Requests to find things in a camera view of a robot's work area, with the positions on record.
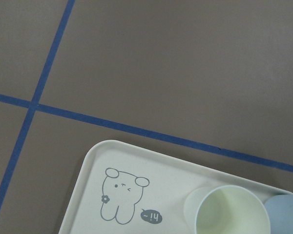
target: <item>bear ear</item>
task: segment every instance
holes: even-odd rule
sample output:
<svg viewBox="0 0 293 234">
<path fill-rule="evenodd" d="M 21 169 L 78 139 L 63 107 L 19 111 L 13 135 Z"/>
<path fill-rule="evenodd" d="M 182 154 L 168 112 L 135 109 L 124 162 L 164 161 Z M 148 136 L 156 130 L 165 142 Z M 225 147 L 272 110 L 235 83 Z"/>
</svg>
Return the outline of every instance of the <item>bear ear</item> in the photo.
<svg viewBox="0 0 293 234">
<path fill-rule="evenodd" d="M 150 181 L 144 177 L 137 177 L 135 179 L 135 183 L 141 187 L 146 187 L 150 184 Z"/>
<path fill-rule="evenodd" d="M 111 178 L 117 178 L 119 176 L 119 172 L 116 169 L 110 167 L 105 170 L 105 174 Z"/>
</svg>

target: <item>cup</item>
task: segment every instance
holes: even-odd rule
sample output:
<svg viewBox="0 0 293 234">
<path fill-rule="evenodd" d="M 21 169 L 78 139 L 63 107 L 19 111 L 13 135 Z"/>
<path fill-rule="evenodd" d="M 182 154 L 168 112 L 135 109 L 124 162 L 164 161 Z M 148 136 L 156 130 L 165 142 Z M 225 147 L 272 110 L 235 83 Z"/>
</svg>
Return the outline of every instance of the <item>cup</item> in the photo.
<svg viewBox="0 0 293 234">
<path fill-rule="evenodd" d="M 265 202 L 272 234 L 293 234 L 293 195 L 273 196 Z"/>
<path fill-rule="evenodd" d="M 184 217 L 192 234 L 270 234 L 263 203 L 235 185 L 194 190 L 186 198 Z"/>
</svg>

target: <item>blue cup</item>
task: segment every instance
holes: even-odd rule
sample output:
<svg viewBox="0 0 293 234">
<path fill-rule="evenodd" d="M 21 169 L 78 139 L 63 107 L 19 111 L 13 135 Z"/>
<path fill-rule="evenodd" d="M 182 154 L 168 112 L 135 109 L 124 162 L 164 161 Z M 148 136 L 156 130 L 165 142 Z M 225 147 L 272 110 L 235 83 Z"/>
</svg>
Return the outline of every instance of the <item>blue cup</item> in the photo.
<svg viewBox="0 0 293 234">
<path fill-rule="evenodd" d="M 293 234 L 293 195 L 277 195 L 265 203 L 272 234 Z"/>
</svg>

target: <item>blue tape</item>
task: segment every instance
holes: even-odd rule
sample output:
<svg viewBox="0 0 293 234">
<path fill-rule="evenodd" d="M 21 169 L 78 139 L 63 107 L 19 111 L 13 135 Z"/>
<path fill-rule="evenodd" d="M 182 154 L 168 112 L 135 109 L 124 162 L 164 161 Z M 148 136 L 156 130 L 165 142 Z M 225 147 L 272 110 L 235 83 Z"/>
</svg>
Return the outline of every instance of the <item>blue tape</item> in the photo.
<svg viewBox="0 0 293 234">
<path fill-rule="evenodd" d="M 17 141 L 15 143 L 12 155 L 10 157 L 9 163 L 8 163 L 7 168 L 5 170 L 2 182 L 0 184 L 0 209 L 1 209 L 2 203 L 4 201 L 6 191 L 9 187 L 14 169 L 15 169 L 16 164 L 18 162 L 21 150 L 23 148 L 28 130 L 30 128 L 33 117 L 35 115 L 35 111 L 38 107 L 38 103 L 41 98 L 43 89 L 44 89 L 45 84 L 47 82 L 55 55 L 56 55 L 58 47 L 60 45 L 64 30 L 67 25 L 67 21 L 70 16 L 70 13 L 72 11 L 72 8 L 74 6 L 74 3 L 75 3 L 75 0 L 68 0 L 68 2 L 66 4 L 66 8 L 64 10 L 61 22 L 59 24 L 59 27 L 58 27 L 57 32 L 55 34 L 55 37 L 53 39 L 48 57 L 47 57 L 46 62 L 44 64 L 41 76 L 39 78 L 39 81 L 38 81 L 38 84 L 37 84 L 37 87 L 36 87 L 36 90 L 34 92 L 34 95 L 33 95 L 31 102 L 21 100 L 18 98 L 14 98 L 14 97 L 0 95 L 0 101 L 2 101 L 2 102 L 28 108 L 25 120 L 24 120 L 23 125 L 21 127 L 19 136 L 18 136 Z"/>
<path fill-rule="evenodd" d="M 160 141 L 165 141 L 165 142 L 169 142 L 169 143 L 173 143 L 177 145 L 182 145 L 189 148 L 210 152 L 213 154 L 223 155 L 223 156 L 235 158 L 238 160 L 256 163 L 259 165 L 264 165 L 264 166 L 268 166 L 272 168 L 278 168 L 283 171 L 293 172 L 293 165 L 290 165 L 287 163 L 265 159 L 265 158 L 261 158 L 257 156 L 252 156 L 252 155 L 248 155 L 244 153 L 239 153 L 236 151 L 220 149 L 216 146 L 207 145 L 200 142 L 187 140 L 187 139 L 183 139 L 183 138 L 179 138 L 175 136 L 170 136 L 170 135 L 146 130 L 143 128 L 133 127 L 130 125 L 117 123 L 110 120 L 83 115 L 76 112 L 67 111 L 67 110 L 63 110 L 63 109 L 59 109 L 59 108 L 55 108 L 55 107 L 51 107 L 47 105 L 41 105 L 41 104 L 38 106 L 37 111 L 41 111 L 41 112 L 45 112 L 48 114 L 61 116 L 65 118 L 70 118 L 70 119 L 74 119 L 74 120 L 85 122 L 85 123 L 95 124 L 98 126 L 102 126 L 102 127 L 106 127 L 106 128 L 110 128 L 114 130 L 119 130 L 122 132 L 132 133 L 132 134 L 136 134 L 139 136 L 144 136 L 144 137 L 148 137 L 148 138 L 152 138 L 152 139 L 156 139 Z"/>
<path fill-rule="evenodd" d="M 15 106 L 20 106 L 20 107 L 25 107 L 25 108 L 29 108 L 29 105 L 30 105 L 29 101 L 15 98 L 15 97 L 9 97 L 3 94 L 0 94 L 0 102 L 4 102 L 4 103 L 12 104 Z"/>
</svg>

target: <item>cup rim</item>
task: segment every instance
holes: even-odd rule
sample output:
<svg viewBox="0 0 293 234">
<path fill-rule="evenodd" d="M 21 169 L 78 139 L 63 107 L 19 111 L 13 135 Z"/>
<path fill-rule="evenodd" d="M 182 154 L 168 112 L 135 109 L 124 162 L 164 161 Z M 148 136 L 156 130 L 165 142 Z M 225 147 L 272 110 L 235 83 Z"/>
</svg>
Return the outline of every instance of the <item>cup rim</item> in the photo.
<svg viewBox="0 0 293 234">
<path fill-rule="evenodd" d="M 270 232 L 271 232 L 270 219 L 269 219 L 268 212 L 267 212 L 267 210 L 266 210 L 264 204 L 262 203 L 262 201 L 261 201 L 261 200 L 260 200 L 260 199 L 259 199 L 259 198 L 258 198 L 253 192 L 251 192 L 250 190 L 248 190 L 248 189 L 246 189 L 246 188 L 244 188 L 244 187 L 241 187 L 241 186 L 238 186 L 238 185 L 222 185 L 222 186 L 216 187 L 216 188 L 212 189 L 211 191 L 209 191 L 209 193 L 205 195 L 205 197 L 202 199 L 202 201 L 201 201 L 200 204 L 198 205 L 198 208 L 197 208 L 196 213 L 195 213 L 195 220 L 196 220 L 195 223 L 194 223 L 195 234 L 198 234 L 198 233 L 197 233 L 197 228 L 196 228 L 196 223 L 197 223 L 197 217 L 198 217 L 198 215 L 199 215 L 199 211 L 200 211 L 200 208 L 202 207 L 203 202 L 206 200 L 206 198 L 207 198 L 209 195 L 211 195 L 212 193 L 216 192 L 217 190 L 224 189 L 224 188 L 230 188 L 230 187 L 238 188 L 238 189 L 242 189 L 242 190 L 248 192 L 250 195 L 252 195 L 252 196 L 253 196 L 253 197 L 259 202 L 259 204 L 260 204 L 260 206 L 262 207 L 262 210 L 264 211 L 265 216 L 266 216 L 266 218 L 267 218 L 267 221 L 268 221 L 268 227 L 269 227 L 269 233 L 270 233 Z"/>
</svg>

